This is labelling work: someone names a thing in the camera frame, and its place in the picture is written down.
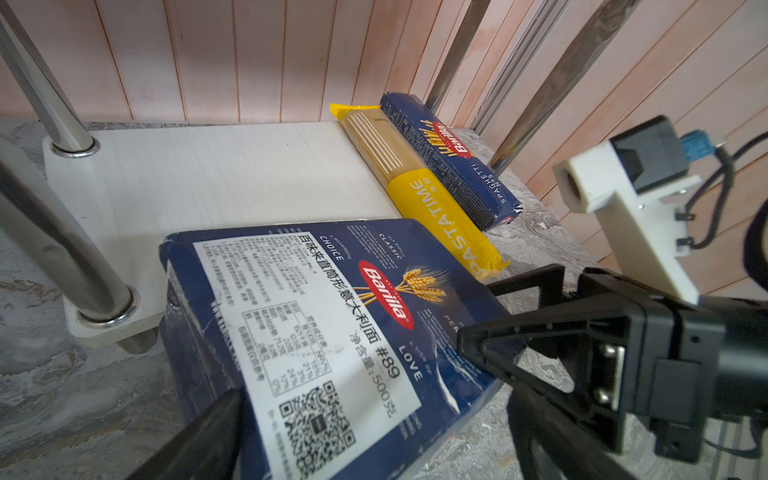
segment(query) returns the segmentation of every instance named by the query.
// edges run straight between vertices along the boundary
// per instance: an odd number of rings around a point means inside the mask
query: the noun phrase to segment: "nutrition facts table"
[[[248,310],[243,318],[274,396],[331,371],[323,351],[328,344],[315,319],[305,316],[297,302]]]

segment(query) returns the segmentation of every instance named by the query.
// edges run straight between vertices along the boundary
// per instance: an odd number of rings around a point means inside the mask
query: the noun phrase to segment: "gray marble floor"
[[[148,125],[93,124],[92,129]],[[21,145],[42,166],[44,131],[38,122],[0,121],[0,135]],[[458,135],[487,160],[492,152],[471,131]],[[512,173],[502,181],[525,205],[511,225],[488,236],[511,276],[548,263],[567,268],[566,287],[591,264],[587,253]],[[532,310],[537,295],[504,297],[513,313]],[[521,364],[567,386],[562,365],[527,350]],[[437,478],[520,478],[508,432],[504,387],[416,475]],[[175,435],[183,423],[161,342],[142,356],[116,346],[86,349],[69,338],[61,294],[29,259],[0,236],[0,478],[124,478]],[[707,436],[715,439],[720,424]],[[630,420],[620,461],[638,478],[711,478],[714,450],[684,465],[657,459],[653,437]]]

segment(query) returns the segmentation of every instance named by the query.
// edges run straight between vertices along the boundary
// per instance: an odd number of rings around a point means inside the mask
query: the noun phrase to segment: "screw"
[[[594,399],[597,400],[600,405],[607,405],[611,403],[611,394],[601,387],[594,390]]]
[[[600,353],[607,359],[613,359],[616,357],[616,346],[602,343],[600,345]]]

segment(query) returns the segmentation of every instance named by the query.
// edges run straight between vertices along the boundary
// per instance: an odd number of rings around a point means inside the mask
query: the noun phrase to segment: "white shelf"
[[[157,247],[169,233],[328,220],[398,218],[337,122],[92,132],[101,149],[59,157],[43,142],[48,182],[141,297],[122,325],[77,320],[69,332],[100,347],[157,326],[166,277]]]

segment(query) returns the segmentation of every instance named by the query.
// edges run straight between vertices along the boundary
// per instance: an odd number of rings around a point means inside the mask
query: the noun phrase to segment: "blue barilla box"
[[[500,386],[455,344],[506,310],[415,220],[174,233],[160,258],[187,419],[247,388],[242,478],[410,476]]]
[[[381,107],[478,229],[510,223],[523,211],[520,201],[491,169],[418,98],[387,92]]]

